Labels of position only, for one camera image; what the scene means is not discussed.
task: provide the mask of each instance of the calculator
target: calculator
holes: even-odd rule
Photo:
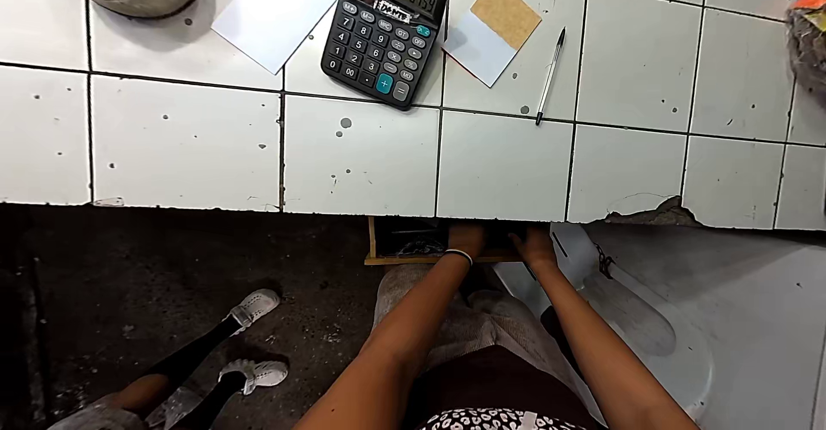
[[[339,0],[321,69],[408,110],[439,35],[447,0]]]

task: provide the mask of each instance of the dark floor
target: dark floor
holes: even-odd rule
[[[0,315],[20,312],[0,347],[3,429],[118,390],[264,287],[283,303],[186,385],[203,395],[227,361],[284,355],[287,380],[233,397],[215,428],[289,428],[366,339],[382,277],[364,217],[0,204],[0,246]]]

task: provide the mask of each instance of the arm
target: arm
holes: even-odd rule
[[[634,352],[563,276],[548,230],[529,228],[525,243],[516,235],[511,239],[551,299],[608,427],[697,430]]]
[[[484,245],[484,232],[481,227],[454,225],[449,240],[451,248],[475,259]],[[469,268],[463,256],[443,256],[376,326],[358,356],[295,429],[397,428],[407,408],[407,393]]]

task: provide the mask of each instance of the white card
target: white card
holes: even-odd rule
[[[448,29],[444,50],[488,88],[511,63],[516,50],[470,10]]]
[[[336,0],[232,0],[212,30],[276,74]]]

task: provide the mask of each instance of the hand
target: hand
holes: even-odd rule
[[[485,248],[485,228],[470,220],[458,220],[450,226],[448,248],[466,252],[474,261]]]
[[[531,269],[537,270],[541,267],[558,269],[557,253],[553,251],[553,242],[551,241],[550,230],[548,226],[542,227],[528,227],[528,234],[525,242],[513,233],[508,236],[516,246],[516,251],[522,256]]]

